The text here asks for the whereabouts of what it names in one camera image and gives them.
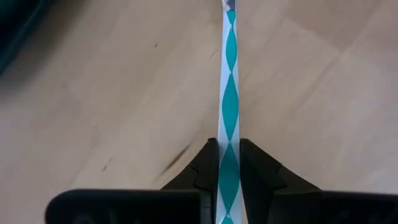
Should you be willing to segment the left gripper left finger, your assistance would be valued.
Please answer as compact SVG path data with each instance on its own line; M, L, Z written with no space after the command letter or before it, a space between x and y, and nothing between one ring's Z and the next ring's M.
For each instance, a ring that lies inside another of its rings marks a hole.
M69 190L48 203L45 224L215 224L218 161L210 138L161 189Z

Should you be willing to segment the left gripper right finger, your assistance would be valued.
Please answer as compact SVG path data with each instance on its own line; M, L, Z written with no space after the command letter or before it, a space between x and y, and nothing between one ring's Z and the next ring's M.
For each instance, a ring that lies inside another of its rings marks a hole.
M240 148L249 224L398 224L398 194L322 190L252 141Z

